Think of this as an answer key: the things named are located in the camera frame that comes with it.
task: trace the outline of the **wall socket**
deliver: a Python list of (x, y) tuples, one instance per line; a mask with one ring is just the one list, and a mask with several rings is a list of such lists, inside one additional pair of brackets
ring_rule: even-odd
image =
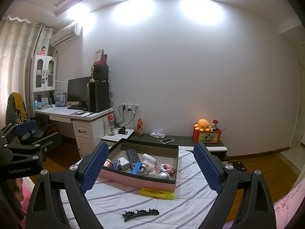
[(132, 107), (132, 110), (133, 110), (133, 111), (136, 111), (136, 113), (137, 113), (137, 111), (139, 110), (139, 104), (127, 104), (127, 103), (122, 103), (122, 106), (124, 106), (124, 105), (126, 106), (126, 110), (125, 110), (125, 114), (126, 114), (126, 115), (132, 115), (132, 116), (133, 116), (133, 112), (127, 110), (129, 106)]

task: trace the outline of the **chair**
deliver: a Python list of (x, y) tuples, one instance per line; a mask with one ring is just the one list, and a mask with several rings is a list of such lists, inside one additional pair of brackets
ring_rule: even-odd
[[(23, 116), (21, 116), (20, 110), (16, 109), (15, 97), (19, 97), (22, 101), (22, 106), (25, 111)], [(33, 142), (40, 140), (45, 136), (45, 132), (37, 128), (35, 119), (36, 118), (29, 118), (21, 94), (10, 94), (6, 107), (6, 125), (10, 123), (17, 125), (15, 134), (17, 135), (20, 144), (31, 145)]]

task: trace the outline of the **bed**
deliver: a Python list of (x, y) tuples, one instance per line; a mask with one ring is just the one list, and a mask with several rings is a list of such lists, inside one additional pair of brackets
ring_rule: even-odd
[[(176, 198), (173, 201), (145, 196), (140, 189), (98, 178), (86, 198), (104, 228), (194, 228), (197, 229), (213, 205), (217, 193), (208, 186), (194, 155), (179, 150)], [(71, 228), (79, 228), (65, 190), (60, 192)], [(157, 216), (124, 222), (125, 211), (157, 208)]]

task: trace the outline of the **keyboard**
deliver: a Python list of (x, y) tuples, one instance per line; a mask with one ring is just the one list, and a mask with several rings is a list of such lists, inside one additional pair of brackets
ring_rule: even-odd
[(82, 105), (72, 105), (70, 107), (68, 107), (68, 109), (75, 109), (75, 110), (88, 110), (87, 107), (84, 107)]

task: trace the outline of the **remote control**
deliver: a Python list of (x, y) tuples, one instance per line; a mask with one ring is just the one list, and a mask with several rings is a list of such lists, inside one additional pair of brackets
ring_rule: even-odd
[(141, 161), (135, 149), (127, 149), (126, 151), (127, 151), (128, 160), (130, 162), (130, 166), (133, 169), (136, 163)]

